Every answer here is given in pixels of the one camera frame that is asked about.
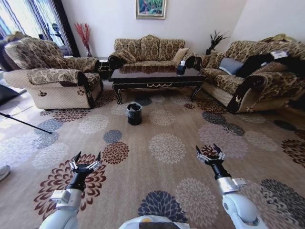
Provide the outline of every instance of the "coffee table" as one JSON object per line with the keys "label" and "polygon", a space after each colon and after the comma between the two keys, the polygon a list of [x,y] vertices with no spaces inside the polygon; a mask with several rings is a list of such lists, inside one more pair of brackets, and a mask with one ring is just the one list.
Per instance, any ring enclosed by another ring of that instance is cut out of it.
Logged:
{"label": "coffee table", "polygon": [[124,89],[160,89],[194,87],[191,100],[199,92],[203,78],[194,68],[186,68],[183,75],[176,73],[175,66],[123,66],[113,71],[110,81],[122,104],[121,90]]}

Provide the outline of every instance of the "glass tabletop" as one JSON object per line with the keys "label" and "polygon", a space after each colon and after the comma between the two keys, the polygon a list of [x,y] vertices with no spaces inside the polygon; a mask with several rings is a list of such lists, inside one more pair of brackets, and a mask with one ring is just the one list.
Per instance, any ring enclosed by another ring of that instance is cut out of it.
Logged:
{"label": "glass tabletop", "polygon": [[113,71],[111,78],[160,78],[160,77],[185,77],[198,76],[199,71],[186,68],[183,75],[177,74],[176,66],[123,66]]}

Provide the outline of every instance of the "trash can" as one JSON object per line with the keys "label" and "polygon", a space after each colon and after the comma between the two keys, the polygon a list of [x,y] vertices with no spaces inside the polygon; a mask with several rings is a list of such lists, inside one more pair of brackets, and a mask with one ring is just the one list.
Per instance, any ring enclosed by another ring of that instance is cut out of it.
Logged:
{"label": "trash can", "polygon": [[142,122],[142,106],[136,102],[128,104],[127,117],[129,124],[139,125]]}

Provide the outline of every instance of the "sofa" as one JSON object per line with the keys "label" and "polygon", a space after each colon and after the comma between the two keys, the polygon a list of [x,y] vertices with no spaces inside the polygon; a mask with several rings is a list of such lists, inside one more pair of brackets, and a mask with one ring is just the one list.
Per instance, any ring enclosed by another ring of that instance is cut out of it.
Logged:
{"label": "sofa", "polygon": [[242,78],[220,70],[223,58],[244,63],[248,57],[287,51],[290,56],[305,60],[305,45],[296,42],[235,41],[225,53],[213,51],[201,56],[203,89],[221,102],[229,112],[253,112],[278,109],[290,99],[304,93],[303,75],[296,75],[287,67],[272,61],[249,76]]}
{"label": "sofa", "polygon": [[[184,40],[159,39],[152,35],[141,39],[116,39],[114,53],[109,56],[108,62],[111,69],[118,69],[123,65],[135,67],[138,70],[147,66],[175,67],[178,63],[174,62],[173,58],[184,46]],[[132,56],[124,58],[120,55],[122,51],[128,51]]]}
{"label": "sofa", "polygon": [[51,41],[25,37],[1,44],[6,82],[26,88],[39,109],[94,108],[102,90],[96,58],[64,58]]}

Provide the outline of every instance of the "carpet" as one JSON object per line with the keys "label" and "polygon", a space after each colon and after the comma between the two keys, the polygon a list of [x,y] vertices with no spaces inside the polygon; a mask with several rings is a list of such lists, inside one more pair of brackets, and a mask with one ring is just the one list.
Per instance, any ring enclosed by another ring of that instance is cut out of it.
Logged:
{"label": "carpet", "polygon": [[[52,192],[71,181],[68,162],[80,151],[80,162],[91,163],[99,151],[103,162],[86,180],[79,228],[117,229],[148,214],[191,228],[234,228],[212,169],[196,159],[196,145],[212,155],[213,143],[226,153],[228,172],[247,181],[241,192],[269,228],[305,228],[304,119],[287,120],[274,111],[234,115],[203,91],[191,102],[191,92],[124,91],[124,104],[117,105],[105,83],[91,110],[29,106],[12,112],[52,135],[0,119],[0,165],[12,168],[0,182],[1,228],[38,228],[53,212]],[[143,106],[138,126],[127,122],[131,101]]]}

